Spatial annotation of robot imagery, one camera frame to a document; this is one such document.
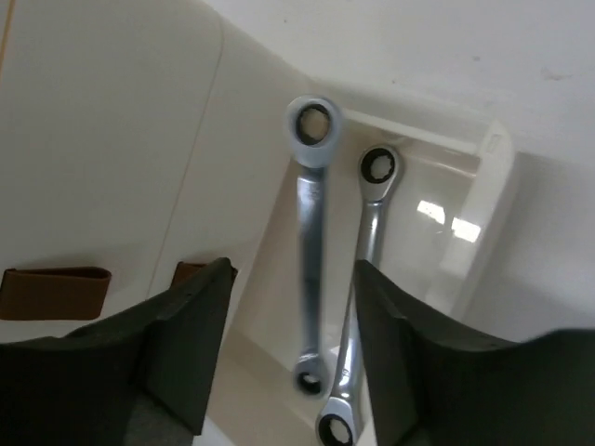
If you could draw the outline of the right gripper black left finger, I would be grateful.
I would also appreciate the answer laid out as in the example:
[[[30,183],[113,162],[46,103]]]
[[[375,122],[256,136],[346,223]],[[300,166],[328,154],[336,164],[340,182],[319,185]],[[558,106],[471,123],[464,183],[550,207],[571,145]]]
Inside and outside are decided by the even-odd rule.
[[[204,429],[232,291],[220,257],[63,336],[1,346],[5,445],[190,445]]]

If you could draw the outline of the white bottom drawer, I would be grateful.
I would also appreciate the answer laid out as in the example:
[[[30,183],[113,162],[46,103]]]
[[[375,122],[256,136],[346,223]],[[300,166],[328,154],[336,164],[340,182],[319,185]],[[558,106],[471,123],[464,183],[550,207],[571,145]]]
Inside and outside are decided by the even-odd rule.
[[[517,189],[517,153],[500,122],[338,86],[316,91],[344,116],[326,177],[322,305],[301,296],[290,164],[219,357],[205,427],[213,445],[374,444],[354,261],[460,318]]]

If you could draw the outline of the white drawer cabinet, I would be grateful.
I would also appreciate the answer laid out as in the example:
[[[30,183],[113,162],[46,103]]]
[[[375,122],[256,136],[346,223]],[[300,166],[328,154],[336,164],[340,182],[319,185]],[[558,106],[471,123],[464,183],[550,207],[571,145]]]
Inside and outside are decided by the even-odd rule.
[[[226,256],[236,311],[310,88],[203,1],[3,2],[2,268],[107,269],[109,317]]]

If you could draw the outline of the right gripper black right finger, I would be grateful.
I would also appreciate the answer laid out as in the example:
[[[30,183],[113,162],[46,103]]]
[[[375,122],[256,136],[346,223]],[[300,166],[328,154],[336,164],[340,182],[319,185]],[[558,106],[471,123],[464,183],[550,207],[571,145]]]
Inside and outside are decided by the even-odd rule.
[[[594,333],[511,342],[354,266],[364,368],[380,445],[590,445]]]

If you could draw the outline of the small silver wrench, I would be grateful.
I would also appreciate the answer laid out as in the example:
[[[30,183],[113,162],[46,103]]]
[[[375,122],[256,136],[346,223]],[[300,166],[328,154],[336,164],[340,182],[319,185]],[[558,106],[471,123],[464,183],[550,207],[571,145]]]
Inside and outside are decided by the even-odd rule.
[[[321,348],[323,309],[324,211],[327,171],[337,151],[343,114],[330,99],[294,98],[286,109],[285,130],[297,173],[298,289],[302,347],[293,384],[302,395],[320,399],[329,387]]]

